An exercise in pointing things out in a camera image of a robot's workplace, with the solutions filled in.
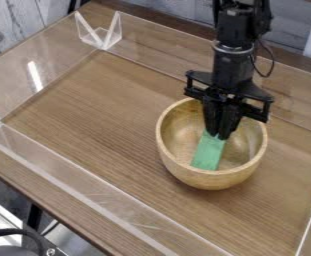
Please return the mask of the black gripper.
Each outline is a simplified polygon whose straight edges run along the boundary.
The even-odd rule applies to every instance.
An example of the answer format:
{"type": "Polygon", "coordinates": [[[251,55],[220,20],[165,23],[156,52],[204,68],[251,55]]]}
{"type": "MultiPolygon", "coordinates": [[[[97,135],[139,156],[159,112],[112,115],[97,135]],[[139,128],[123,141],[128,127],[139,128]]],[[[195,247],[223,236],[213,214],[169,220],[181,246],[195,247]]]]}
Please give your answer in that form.
{"type": "Polygon", "coordinates": [[[184,95],[203,104],[205,130],[211,136],[227,140],[243,117],[265,123],[273,97],[252,80],[225,89],[212,84],[212,74],[203,71],[185,72],[184,95]]]}

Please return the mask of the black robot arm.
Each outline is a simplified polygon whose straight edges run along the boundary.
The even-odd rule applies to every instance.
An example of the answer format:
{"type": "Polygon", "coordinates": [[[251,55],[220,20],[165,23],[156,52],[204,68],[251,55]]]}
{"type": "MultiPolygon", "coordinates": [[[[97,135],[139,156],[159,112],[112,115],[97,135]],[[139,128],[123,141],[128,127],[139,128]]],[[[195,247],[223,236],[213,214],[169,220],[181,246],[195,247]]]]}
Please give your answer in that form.
{"type": "Polygon", "coordinates": [[[253,83],[255,48],[271,29],[269,0],[212,0],[216,37],[209,72],[185,72],[184,94],[203,105],[207,133],[225,140],[247,117],[268,120],[273,97],[253,83]]]}

